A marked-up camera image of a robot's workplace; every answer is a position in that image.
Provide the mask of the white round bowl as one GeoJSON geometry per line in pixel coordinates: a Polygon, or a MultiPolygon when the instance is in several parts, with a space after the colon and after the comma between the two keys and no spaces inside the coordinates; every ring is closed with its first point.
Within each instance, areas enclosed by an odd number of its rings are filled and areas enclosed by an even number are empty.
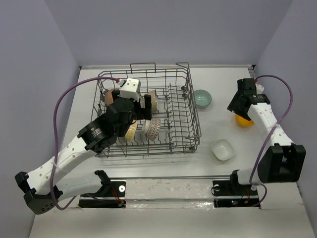
{"type": "Polygon", "coordinates": [[[151,96],[152,113],[156,113],[158,111],[157,91],[156,90],[152,90],[152,91],[147,92],[147,94],[151,96]]]}

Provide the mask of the brown wooden bowl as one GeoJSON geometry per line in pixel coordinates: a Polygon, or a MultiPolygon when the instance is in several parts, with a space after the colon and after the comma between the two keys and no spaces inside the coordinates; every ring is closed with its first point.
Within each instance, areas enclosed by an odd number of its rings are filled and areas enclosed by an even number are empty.
{"type": "Polygon", "coordinates": [[[113,96],[112,96],[112,92],[114,91],[114,89],[110,89],[105,93],[105,106],[108,107],[109,105],[111,105],[113,103],[113,96]]]}

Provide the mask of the yellow sun patterned bowl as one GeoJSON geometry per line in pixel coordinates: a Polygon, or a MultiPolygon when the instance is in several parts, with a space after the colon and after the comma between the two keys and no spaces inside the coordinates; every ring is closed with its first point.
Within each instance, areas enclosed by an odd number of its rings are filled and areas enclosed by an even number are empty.
{"type": "Polygon", "coordinates": [[[127,140],[127,141],[132,141],[133,138],[134,138],[134,135],[135,135],[135,132],[136,132],[136,128],[137,128],[137,123],[134,123],[132,125],[130,125],[130,127],[128,128],[124,138],[127,140]]]}

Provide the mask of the orange yellow bowl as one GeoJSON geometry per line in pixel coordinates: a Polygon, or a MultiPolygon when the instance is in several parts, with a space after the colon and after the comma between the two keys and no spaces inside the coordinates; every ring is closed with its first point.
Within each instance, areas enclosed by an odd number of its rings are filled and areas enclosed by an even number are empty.
{"type": "Polygon", "coordinates": [[[247,120],[239,115],[235,115],[235,120],[240,127],[251,127],[254,125],[252,120],[247,120]]]}

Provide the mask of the dark geometric patterned bowl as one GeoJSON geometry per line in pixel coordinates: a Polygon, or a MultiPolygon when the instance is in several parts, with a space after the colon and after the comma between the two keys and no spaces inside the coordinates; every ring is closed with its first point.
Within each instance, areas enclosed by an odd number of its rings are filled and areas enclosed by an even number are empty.
{"type": "Polygon", "coordinates": [[[161,120],[159,118],[153,118],[151,120],[145,120],[142,133],[151,141],[154,141],[160,131],[161,120]]]}

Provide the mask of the light teal bowl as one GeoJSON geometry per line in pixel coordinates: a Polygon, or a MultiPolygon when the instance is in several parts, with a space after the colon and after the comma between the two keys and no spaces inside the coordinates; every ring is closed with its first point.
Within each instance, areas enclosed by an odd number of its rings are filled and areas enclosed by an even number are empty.
{"type": "Polygon", "coordinates": [[[211,94],[203,89],[195,90],[193,96],[195,99],[195,105],[198,108],[205,108],[209,106],[212,102],[211,94]]]}

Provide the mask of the white square bowl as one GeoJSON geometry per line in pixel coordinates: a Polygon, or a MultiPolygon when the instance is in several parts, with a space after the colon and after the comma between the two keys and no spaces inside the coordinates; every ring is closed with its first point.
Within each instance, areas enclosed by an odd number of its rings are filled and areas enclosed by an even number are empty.
{"type": "Polygon", "coordinates": [[[215,141],[211,150],[220,161],[227,161],[235,155],[235,150],[226,139],[215,141]]]}

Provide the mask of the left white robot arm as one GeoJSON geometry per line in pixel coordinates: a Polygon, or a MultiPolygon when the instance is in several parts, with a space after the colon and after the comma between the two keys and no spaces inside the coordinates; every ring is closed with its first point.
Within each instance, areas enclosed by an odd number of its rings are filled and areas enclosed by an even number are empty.
{"type": "Polygon", "coordinates": [[[104,196],[111,190],[111,180],[103,170],[80,178],[65,176],[85,160],[115,144],[119,137],[124,137],[134,122],[152,118],[151,95],[144,95],[144,101],[122,98],[118,90],[112,95],[115,99],[106,112],[83,127],[60,152],[35,170],[19,172],[15,176],[26,205],[34,214],[46,213],[57,207],[58,202],[77,195],[104,196]]]}

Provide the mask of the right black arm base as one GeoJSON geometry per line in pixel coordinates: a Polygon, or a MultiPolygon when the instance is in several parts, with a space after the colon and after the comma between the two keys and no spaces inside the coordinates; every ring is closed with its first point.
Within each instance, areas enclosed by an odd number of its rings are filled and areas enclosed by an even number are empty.
{"type": "Polygon", "coordinates": [[[237,171],[229,179],[214,180],[211,194],[215,208],[261,207],[258,191],[251,190],[250,184],[239,184],[237,171]]]}

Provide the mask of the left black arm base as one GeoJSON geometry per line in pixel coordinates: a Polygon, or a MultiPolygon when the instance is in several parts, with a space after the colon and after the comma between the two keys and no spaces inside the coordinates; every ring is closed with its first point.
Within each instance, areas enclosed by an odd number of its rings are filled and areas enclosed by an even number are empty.
{"type": "Polygon", "coordinates": [[[101,188],[96,193],[82,194],[79,198],[80,208],[125,208],[126,181],[110,179],[105,171],[95,171],[101,179],[101,188]]]}

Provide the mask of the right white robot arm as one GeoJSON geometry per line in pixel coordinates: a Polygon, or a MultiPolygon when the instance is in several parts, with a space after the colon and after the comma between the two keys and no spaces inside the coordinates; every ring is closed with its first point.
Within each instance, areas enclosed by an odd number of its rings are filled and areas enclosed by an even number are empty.
{"type": "Polygon", "coordinates": [[[253,78],[237,81],[237,92],[227,109],[253,121],[264,143],[251,169],[235,170],[228,189],[240,194],[246,185],[297,182],[300,178],[306,150],[284,132],[267,95],[259,93],[253,78]]]}

